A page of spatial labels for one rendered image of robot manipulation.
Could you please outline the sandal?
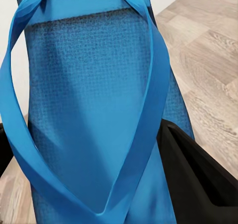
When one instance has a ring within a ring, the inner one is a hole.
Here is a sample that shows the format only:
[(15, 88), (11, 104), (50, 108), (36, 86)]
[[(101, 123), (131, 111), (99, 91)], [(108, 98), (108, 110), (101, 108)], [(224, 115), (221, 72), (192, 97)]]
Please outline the sandal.
[[(0, 68), (6, 137), (37, 224), (177, 224), (161, 120), (195, 140), (150, 0), (17, 0)], [(24, 31), (28, 125), (11, 51)]]

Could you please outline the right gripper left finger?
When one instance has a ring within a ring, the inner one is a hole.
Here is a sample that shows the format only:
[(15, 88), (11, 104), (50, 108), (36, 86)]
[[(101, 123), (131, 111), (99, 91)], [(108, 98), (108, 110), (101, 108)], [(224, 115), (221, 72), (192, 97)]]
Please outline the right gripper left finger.
[(3, 124), (0, 123), (0, 177), (4, 173), (13, 156), (14, 154), (6, 137)]

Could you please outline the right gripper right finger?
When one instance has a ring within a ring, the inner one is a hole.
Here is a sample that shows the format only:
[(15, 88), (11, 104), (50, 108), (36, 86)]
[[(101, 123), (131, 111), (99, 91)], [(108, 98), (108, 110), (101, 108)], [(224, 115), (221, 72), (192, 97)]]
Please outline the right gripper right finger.
[(156, 140), (177, 224), (238, 224), (238, 180), (172, 121)]

